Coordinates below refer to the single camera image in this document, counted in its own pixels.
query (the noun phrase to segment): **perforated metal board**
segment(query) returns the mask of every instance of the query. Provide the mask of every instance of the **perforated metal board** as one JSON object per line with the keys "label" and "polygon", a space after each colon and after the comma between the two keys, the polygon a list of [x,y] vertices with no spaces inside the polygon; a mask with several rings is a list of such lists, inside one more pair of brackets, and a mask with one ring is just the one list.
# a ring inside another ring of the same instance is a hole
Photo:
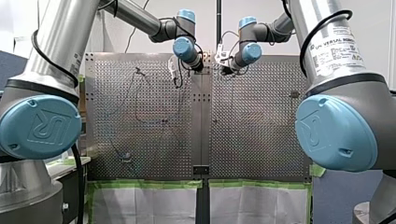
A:
{"label": "perforated metal board", "polygon": [[294,131],[305,82],[298,57],[265,56],[235,78],[215,72],[211,178],[309,181],[310,160]]}
{"label": "perforated metal board", "polygon": [[86,56],[89,179],[191,179],[191,82],[176,90],[172,55]]}

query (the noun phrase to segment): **ur logo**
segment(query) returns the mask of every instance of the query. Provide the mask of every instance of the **ur logo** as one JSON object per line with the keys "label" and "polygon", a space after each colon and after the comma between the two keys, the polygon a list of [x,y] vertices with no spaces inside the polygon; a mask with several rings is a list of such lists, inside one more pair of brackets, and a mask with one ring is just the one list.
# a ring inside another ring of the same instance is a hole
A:
{"label": "ur logo", "polygon": [[326,133],[317,112],[310,114],[300,121],[300,131],[304,135],[304,140],[309,146],[309,151],[317,151],[326,148],[328,145]]}
{"label": "ur logo", "polygon": [[70,117],[60,113],[39,110],[35,115],[28,141],[61,146],[64,143],[70,120]]}

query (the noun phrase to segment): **blue joint cap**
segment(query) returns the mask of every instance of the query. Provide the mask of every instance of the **blue joint cap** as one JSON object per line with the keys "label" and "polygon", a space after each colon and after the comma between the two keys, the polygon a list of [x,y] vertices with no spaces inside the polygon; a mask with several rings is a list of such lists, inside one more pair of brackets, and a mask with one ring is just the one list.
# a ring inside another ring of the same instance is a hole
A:
{"label": "blue joint cap", "polygon": [[187,19],[189,21],[192,21],[193,23],[195,23],[195,13],[192,10],[189,9],[181,9],[178,13],[177,13],[178,17]]}
{"label": "blue joint cap", "polygon": [[262,48],[257,43],[249,43],[242,50],[242,60],[247,63],[255,63],[262,56]]}
{"label": "blue joint cap", "polygon": [[361,172],[376,162],[377,144],[369,124],[336,97],[305,99],[298,108],[295,129],[305,154],[324,168]]}
{"label": "blue joint cap", "polygon": [[245,17],[239,21],[239,29],[242,29],[251,23],[257,23],[256,17]]}
{"label": "blue joint cap", "polygon": [[0,119],[0,150],[26,160],[56,157],[77,141],[81,117],[66,99],[39,95],[12,106]]}
{"label": "blue joint cap", "polygon": [[194,44],[185,36],[175,40],[173,51],[183,62],[193,61],[196,57]]}

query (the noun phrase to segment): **silver robot arm segment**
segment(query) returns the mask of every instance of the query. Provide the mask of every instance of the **silver robot arm segment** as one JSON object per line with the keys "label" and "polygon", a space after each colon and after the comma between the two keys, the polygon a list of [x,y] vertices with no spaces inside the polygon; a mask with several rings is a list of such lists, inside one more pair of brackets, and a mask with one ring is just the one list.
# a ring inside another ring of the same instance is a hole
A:
{"label": "silver robot arm segment", "polygon": [[239,22],[239,51],[231,59],[230,68],[224,69],[224,73],[231,74],[257,62],[262,56],[258,42],[288,42],[293,29],[293,22],[285,13],[272,23],[257,23],[255,17],[245,17]]}
{"label": "silver robot arm segment", "polygon": [[[77,140],[78,71],[95,13],[108,0],[51,0],[34,35],[23,74],[8,80],[0,102],[0,157],[44,160],[62,154]],[[195,50],[195,15],[180,10],[161,21],[129,0],[118,1],[117,16],[148,34],[153,42],[176,39],[174,52],[193,70],[202,69]]]}
{"label": "silver robot arm segment", "polygon": [[[105,5],[111,0],[103,0]],[[106,7],[115,13],[114,7]],[[154,43],[175,39],[173,52],[194,71],[202,71],[202,55],[195,49],[195,14],[191,10],[181,9],[176,18],[157,19],[142,7],[129,0],[118,0],[117,14],[121,20],[148,34]]]}
{"label": "silver robot arm segment", "polygon": [[396,104],[385,79],[368,71],[338,0],[289,1],[302,47],[307,98],[296,132],[305,153],[333,170],[394,170]]}

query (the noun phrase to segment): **warning label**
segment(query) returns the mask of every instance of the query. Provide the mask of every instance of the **warning label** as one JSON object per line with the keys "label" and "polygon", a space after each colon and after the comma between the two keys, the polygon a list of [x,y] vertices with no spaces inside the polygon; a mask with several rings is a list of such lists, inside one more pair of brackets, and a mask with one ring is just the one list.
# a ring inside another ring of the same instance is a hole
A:
{"label": "warning label", "polygon": [[74,61],[72,65],[70,66],[70,72],[74,75],[77,76],[79,73],[79,67],[81,66],[81,56],[77,53],[74,55]]}
{"label": "warning label", "polygon": [[348,27],[334,27],[326,38],[317,38],[309,46],[318,76],[329,76],[343,66],[364,67],[355,37]]}

